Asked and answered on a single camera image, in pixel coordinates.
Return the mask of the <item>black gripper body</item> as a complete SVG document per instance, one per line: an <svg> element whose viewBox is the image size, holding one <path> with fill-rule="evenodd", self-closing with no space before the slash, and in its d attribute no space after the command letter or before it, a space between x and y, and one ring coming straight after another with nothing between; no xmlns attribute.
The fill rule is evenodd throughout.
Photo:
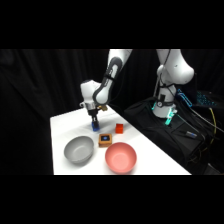
<svg viewBox="0 0 224 224"><path fill-rule="evenodd" d="M91 117L95 117L95 116L97 116L99 110L100 110L99 108L92 109L92 110L87 110L88 115L90 115Z"/></svg>

